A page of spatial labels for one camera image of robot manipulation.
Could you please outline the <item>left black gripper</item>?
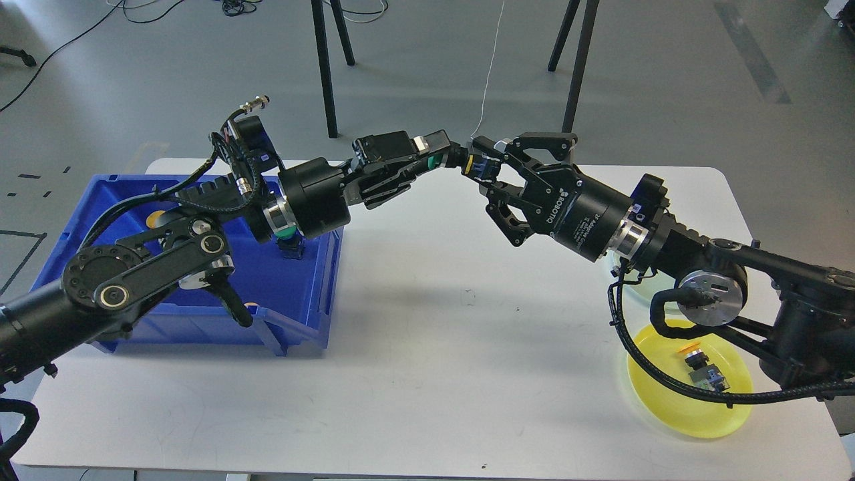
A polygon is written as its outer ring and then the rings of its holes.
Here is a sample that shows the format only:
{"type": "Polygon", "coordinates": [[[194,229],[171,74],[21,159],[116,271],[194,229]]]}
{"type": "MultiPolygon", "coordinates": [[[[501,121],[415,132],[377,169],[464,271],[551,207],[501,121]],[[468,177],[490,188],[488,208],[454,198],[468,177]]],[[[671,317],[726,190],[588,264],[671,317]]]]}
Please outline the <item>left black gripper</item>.
{"type": "Polygon", "coordinates": [[[433,170],[430,158],[443,156],[455,143],[446,131],[410,137],[406,131],[367,135],[352,144],[352,173],[344,195],[344,167],[315,158],[277,174],[281,189],[265,207],[265,219],[276,238],[301,232],[317,238],[351,222],[348,205],[379,205],[410,189],[418,176],[433,170]]]}

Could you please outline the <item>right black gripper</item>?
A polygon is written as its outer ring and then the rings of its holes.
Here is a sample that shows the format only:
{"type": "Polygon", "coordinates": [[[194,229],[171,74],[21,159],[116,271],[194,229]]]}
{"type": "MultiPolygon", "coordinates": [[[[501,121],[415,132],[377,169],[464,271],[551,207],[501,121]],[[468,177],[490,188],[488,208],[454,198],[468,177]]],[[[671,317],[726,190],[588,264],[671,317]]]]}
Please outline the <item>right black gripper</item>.
{"type": "Polygon", "coordinates": [[[572,133],[524,133],[502,141],[480,135],[472,140],[468,177],[495,178],[509,166],[531,178],[523,186],[478,180],[486,213],[513,247],[544,232],[590,261],[606,251],[632,259],[645,241],[645,227],[630,219],[633,201],[574,167],[577,140],[572,133]],[[547,150],[554,162],[544,164],[529,150],[547,150]]]}

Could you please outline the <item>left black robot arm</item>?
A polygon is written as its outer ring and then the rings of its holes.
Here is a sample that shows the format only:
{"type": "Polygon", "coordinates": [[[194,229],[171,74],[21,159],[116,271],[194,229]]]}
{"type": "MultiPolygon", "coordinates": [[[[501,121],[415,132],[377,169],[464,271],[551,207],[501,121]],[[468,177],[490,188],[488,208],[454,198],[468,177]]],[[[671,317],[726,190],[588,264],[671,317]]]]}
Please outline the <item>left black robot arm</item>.
{"type": "Polygon", "coordinates": [[[212,155],[186,179],[119,201],[95,219],[58,280],[2,304],[2,384],[18,383],[74,347],[127,336],[177,287],[204,289],[238,325],[252,317],[228,278],[224,225],[244,220],[259,243],[315,238],[350,222],[351,205],[369,209],[444,166],[457,144],[439,130],[398,131],[354,142],[352,159],[316,158],[287,168],[254,113],[259,96],[210,135],[212,155]]]}

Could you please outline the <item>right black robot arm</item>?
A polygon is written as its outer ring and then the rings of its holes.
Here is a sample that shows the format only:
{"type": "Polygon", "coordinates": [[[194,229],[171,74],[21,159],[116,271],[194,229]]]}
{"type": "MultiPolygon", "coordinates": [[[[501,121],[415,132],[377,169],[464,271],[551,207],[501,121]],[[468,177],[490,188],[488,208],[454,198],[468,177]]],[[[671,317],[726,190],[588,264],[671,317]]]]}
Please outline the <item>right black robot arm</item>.
{"type": "Polygon", "coordinates": [[[613,255],[612,325],[630,358],[663,387],[699,401],[759,405],[853,395],[853,274],[806,264],[687,228],[667,189],[643,176],[623,194],[572,161],[574,134],[525,133],[497,145],[480,136],[461,171],[488,200],[486,212],[513,246],[544,234],[589,261],[613,255]],[[637,274],[628,278],[629,271],[637,274]],[[778,390],[730,393],[666,374],[641,352],[623,315],[624,287],[666,276],[649,321],[671,340],[714,335],[758,359],[778,390]]]}

